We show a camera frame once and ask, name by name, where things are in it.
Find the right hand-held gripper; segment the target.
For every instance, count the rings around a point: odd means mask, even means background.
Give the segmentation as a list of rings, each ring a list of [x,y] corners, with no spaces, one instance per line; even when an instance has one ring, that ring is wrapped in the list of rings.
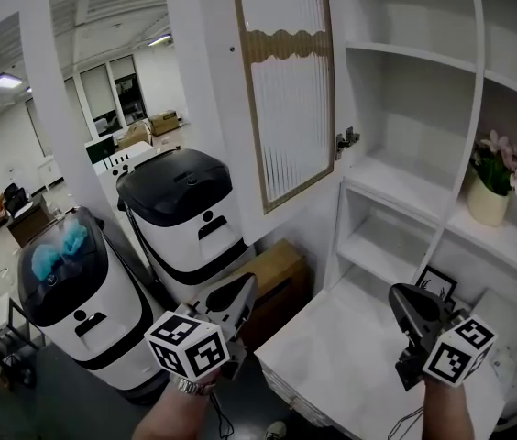
[[[497,333],[465,310],[447,321],[444,302],[420,287],[396,283],[388,300],[397,325],[408,337],[395,368],[407,391],[428,376],[456,388],[487,358]]]

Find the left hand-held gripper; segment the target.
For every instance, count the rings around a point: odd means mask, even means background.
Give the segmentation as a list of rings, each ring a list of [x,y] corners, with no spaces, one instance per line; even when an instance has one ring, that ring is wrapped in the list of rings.
[[[188,381],[217,369],[234,379],[247,354],[238,333],[258,294],[257,276],[244,272],[210,284],[193,304],[165,312],[145,333],[159,365]]]

